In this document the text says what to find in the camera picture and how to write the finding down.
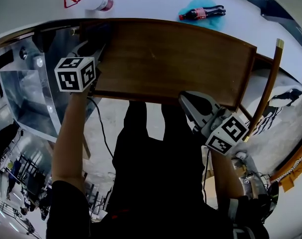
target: wooden stick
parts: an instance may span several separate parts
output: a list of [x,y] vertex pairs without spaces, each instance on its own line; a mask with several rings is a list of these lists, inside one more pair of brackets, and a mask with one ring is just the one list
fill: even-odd
[[250,121],[249,130],[244,138],[244,141],[247,141],[249,139],[249,136],[254,131],[262,113],[264,112],[264,110],[267,106],[270,94],[272,92],[272,88],[274,87],[274,84],[276,81],[277,73],[279,71],[283,48],[284,48],[284,41],[281,39],[277,39],[274,61],[272,63],[269,78],[268,78],[265,90],[262,94],[261,100],[259,102],[259,105],[256,109],[256,112]]
[[239,109],[242,111],[242,113],[247,117],[247,119],[249,121],[252,120],[252,116],[250,115],[250,113],[246,110],[246,108],[243,107],[242,104],[239,105]]

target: cable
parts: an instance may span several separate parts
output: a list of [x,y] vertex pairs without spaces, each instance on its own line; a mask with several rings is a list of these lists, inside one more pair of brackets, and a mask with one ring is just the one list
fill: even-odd
[[263,173],[261,173],[261,172],[254,172],[254,171],[252,171],[252,174],[254,174],[254,175],[259,175],[260,176],[260,180],[261,180],[261,177],[264,177],[264,179],[265,179],[265,181],[266,181],[266,184],[264,184],[264,182],[261,180],[261,182],[262,182],[262,184],[264,184],[264,187],[266,188],[266,190],[268,190],[268,188],[269,188],[269,184],[268,184],[268,179],[266,178],[266,175],[270,178],[270,176],[269,176],[269,174],[263,174]]
[[111,151],[110,151],[110,149],[109,149],[109,146],[107,145],[107,142],[106,142],[105,133],[104,133],[104,127],[103,127],[103,123],[102,123],[101,115],[100,115],[100,110],[99,110],[99,108],[98,108],[96,102],[95,102],[92,98],[87,98],[87,99],[89,99],[92,103],[94,103],[94,105],[95,105],[96,108],[97,108],[98,115],[99,115],[99,120],[100,120],[100,123],[101,123],[102,133],[103,133],[103,137],[104,137],[104,143],[105,143],[106,148],[107,148],[107,150],[109,151],[111,157],[113,158],[113,154],[111,153]]
[[205,204],[207,204],[207,196],[206,196],[206,190],[205,190],[205,183],[206,183],[206,175],[207,175],[207,170],[208,170],[208,160],[209,160],[209,154],[210,154],[210,149],[207,152],[207,159],[206,159],[206,170],[205,170],[205,176],[204,176],[204,185],[202,189],[204,190],[204,195],[205,195]]
[[10,156],[10,155],[11,155],[11,153],[12,153],[13,149],[15,149],[15,147],[16,147],[17,143],[19,142],[20,138],[21,138],[21,135],[19,135],[19,139],[18,139],[18,141],[17,141],[17,142],[16,142],[16,144],[13,146],[13,148],[11,149],[10,154],[9,154],[8,156]]
[[103,205],[103,204],[104,204],[104,202],[101,201],[98,205],[94,206],[94,208],[93,208],[93,210],[92,210],[92,212],[91,212],[91,215],[90,215],[90,221],[91,221],[91,219],[92,219],[92,213],[95,211],[95,209],[96,209],[97,207]]

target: plastic bottle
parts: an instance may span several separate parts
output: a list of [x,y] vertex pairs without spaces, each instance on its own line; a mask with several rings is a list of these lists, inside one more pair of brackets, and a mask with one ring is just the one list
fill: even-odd
[[180,20],[190,19],[190,20],[198,20],[205,19],[209,17],[216,16],[224,16],[226,14],[226,10],[224,6],[217,5],[213,7],[200,7],[196,9],[192,9],[183,15],[179,15]]
[[113,0],[65,0],[65,8],[79,4],[87,10],[110,10],[113,6]]

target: coca-cola bottle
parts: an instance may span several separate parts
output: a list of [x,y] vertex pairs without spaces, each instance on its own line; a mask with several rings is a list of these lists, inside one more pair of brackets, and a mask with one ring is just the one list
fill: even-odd
[[216,16],[224,16],[226,14],[226,10],[222,5],[216,5],[213,7],[200,7],[196,9],[192,9],[189,12],[179,15],[180,20],[190,19],[190,20],[198,20],[209,17]]

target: white table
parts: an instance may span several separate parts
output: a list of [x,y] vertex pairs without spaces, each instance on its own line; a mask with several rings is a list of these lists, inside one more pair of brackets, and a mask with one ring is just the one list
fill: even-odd
[[[192,0],[114,0],[110,11],[68,9],[63,0],[0,0],[0,37],[51,20],[68,18],[177,19],[180,9]],[[302,47],[278,23],[265,20],[260,9],[246,0],[213,0],[226,8],[222,32],[257,46],[257,52],[273,57],[276,39],[285,41],[281,67],[302,84]]]

